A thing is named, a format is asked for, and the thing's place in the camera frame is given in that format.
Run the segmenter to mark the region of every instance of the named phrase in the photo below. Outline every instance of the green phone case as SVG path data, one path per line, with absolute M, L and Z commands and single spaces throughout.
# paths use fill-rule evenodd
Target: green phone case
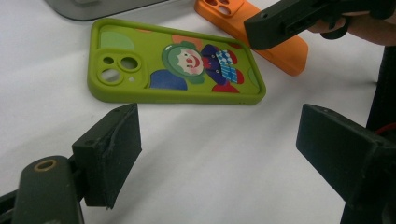
M 114 103 L 254 105 L 265 95 L 242 42 L 114 19 L 92 26 L 88 86 Z

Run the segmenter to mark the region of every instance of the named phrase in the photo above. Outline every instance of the phone case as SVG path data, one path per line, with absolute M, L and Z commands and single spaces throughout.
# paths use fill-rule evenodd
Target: phone case
M 92 26 L 88 86 L 115 103 L 254 105 L 266 91 L 238 40 L 115 19 Z
M 246 0 L 196 0 L 195 11 L 249 46 L 244 21 L 260 10 Z M 271 48 L 254 49 L 263 58 L 291 76 L 300 75 L 306 64 L 308 45 L 299 36 Z

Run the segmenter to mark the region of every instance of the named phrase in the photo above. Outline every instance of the white surface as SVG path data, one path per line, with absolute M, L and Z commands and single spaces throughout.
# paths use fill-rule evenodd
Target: white surface
M 114 17 L 227 36 L 193 4 Z M 91 22 L 64 19 L 43 0 L 3 1 L 0 21 L 3 195 L 29 163 L 71 156 L 71 145 L 119 105 L 88 91 Z M 86 223 L 339 223 L 344 202 L 295 147 L 301 108 L 329 107 L 365 125 L 383 48 L 350 35 L 301 37 L 310 52 L 298 77 L 255 54 L 267 87 L 257 105 L 139 105 L 143 151 L 113 210 L 81 203 Z

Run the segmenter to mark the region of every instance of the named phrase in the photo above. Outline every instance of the hand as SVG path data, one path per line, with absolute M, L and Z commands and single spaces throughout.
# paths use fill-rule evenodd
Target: hand
M 347 13 L 350 16 L 348 32 L 367 41 L 383 46 L 396 46 L 396 11 L 388 19 L 381 21 L 373 19 L 368 12 Z M 333 29 L 329 30 L 329 23 L 318 21 L 308 30 L 312 33 L 327 33 L 345 25 L 345 18 L 340 19 Z

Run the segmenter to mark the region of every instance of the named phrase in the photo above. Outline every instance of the cartoon face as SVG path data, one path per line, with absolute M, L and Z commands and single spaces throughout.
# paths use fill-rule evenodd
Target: cartoon face
M 166 61 L 176 75 L 197 77 L 205 71 L 201 54 L 197 50 L 185 46 L 176 46 L 169 49 Z
M 204 71 L 204 63 L 201 55 L 193 49 L 181 49 L 177 58 L 177 65 L 190 76 L 200 75 Z

